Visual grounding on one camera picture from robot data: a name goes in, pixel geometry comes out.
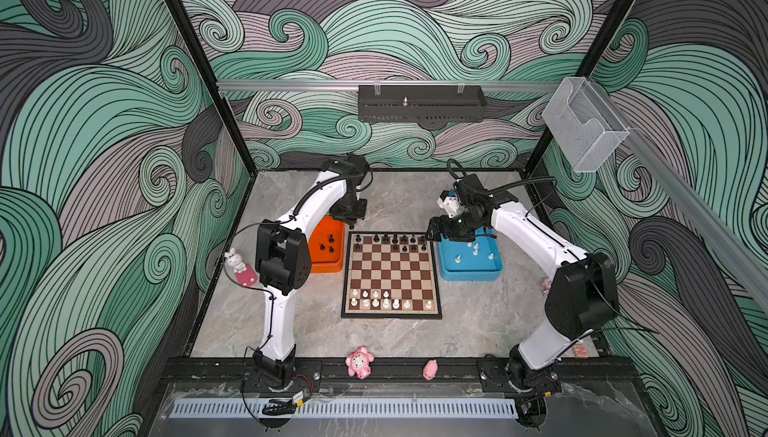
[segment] wall mural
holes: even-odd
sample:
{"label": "wall mural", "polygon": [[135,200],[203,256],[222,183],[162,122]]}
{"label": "wall mural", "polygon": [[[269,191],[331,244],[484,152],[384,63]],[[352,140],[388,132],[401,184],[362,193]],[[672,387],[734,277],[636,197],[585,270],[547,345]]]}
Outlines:
{"label": "wall mural", "polygon": [[[220,79],[550,80],[573,75],[612,0],[183,0]],[[363,124],[356,94],[231,92],[257,166],[520,167],[546,97],[489,94],[478,124]]]}
{"label": "wall mural", "polygon": [[163,0],[0,0],[0,422],[135,435],[248,175]]}
{"label": "wall mural", "polygon": [[[768,0],[637,0],[595,77],[768,268],[766,27]],[[544,163],[558,180],[546,200],[554,227],[608,252],[624,313],[659,332],[606,334],[670,435],[764,436],[768,318],[739,276],[630,149],[598,173],[573,173],[556,145]]]}

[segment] gray marble surface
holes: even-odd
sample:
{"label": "gray marble surface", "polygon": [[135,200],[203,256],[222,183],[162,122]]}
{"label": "gray marble surface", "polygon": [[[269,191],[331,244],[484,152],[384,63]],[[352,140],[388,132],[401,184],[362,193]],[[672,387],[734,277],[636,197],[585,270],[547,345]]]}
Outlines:
{"label": "gray marble surface", "polygon": [[[262,172],[239,228],[286,212],[310,188],[316,172]],[[442,210],[436,201],[452,178],[437,172],[375,172],[363,196],[368,214],[356,231],[426,231],[430,217]],[[519,180],[517,173],[479,173],[486,188]],[[523,187],[512,189],[525,206]],[[507,355],[544,317],[544,273],[509,239],[498,239],[504,262],[494,282],[439,280],[442,320],[342,319],[344,273],[312,274],[299,290],[295,336],[297,355],[337,357],[358,346],[377,356],[454,357]],[[256,228],[235,237],[234,247],[253,263]],[[239,288],[219,278],[197,336],[194,357],[241,357],[246,346],[260,343],[264,321],[262,292]]]}

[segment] pink pig toy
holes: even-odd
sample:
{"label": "pink pig toy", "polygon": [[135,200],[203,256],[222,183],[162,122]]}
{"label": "pink pig toy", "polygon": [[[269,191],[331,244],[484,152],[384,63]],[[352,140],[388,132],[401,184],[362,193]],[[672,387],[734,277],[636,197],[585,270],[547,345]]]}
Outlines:
{"label": "pink pig toy", "polygon": [[368,349],[360,347],[354,353],[351,353],[346,358],[346,365],[349,365],[350,376],[357,374],[358,379],[364,379],[371,374],[371,366],[369,363],[373,362],[373,354],[368,353]]}
{"label": "pink pig toy", "polygon": [[436,374],[437,374],[437,360],[433,359],[427,362],[427,365],[424,365],[424,378],[427,380],[432,380],[435,378]]}

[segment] white bunny figurine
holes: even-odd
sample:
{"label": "white bunny figurine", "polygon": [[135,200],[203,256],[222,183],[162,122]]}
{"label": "white bunny figurine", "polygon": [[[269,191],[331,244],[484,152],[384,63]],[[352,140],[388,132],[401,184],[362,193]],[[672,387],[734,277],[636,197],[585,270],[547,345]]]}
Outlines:
{"label": "white bunny figurine", "polygon": [[246,267],[243,263],[243,257],[239,253],[235,253],[235,249],[230,249],[229,252],[225,252],[226,265],[232,267],[235,273],[245,272]]}

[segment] chessboard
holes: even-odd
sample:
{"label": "chessboard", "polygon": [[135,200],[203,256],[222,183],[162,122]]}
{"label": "chessboard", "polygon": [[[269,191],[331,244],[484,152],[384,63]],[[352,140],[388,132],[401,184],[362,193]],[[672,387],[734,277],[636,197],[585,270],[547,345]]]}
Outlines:
{"label": "chessboard", "polygon": [[349,232],[341,316],[441,319],[435,252],[424,236]]}

